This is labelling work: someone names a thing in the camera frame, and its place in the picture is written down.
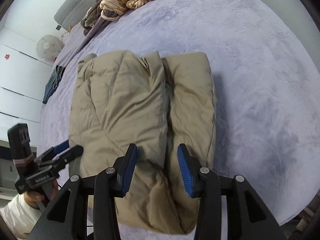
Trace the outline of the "person's left hand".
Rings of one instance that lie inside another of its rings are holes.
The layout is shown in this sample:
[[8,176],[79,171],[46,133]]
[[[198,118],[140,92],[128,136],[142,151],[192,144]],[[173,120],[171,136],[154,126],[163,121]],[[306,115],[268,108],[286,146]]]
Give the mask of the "person's left hand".
[[[54,180],[52,182],[53,188],[50,195],[50,200],[52,200],[57,193],[59,192],[59,184],[57,180]],[[32,208],[39,209],[38,203],[42,202],[44,200],[44,196],[36,191],[26,191],[23,193],[23,198],[25,202],[31,206]]]

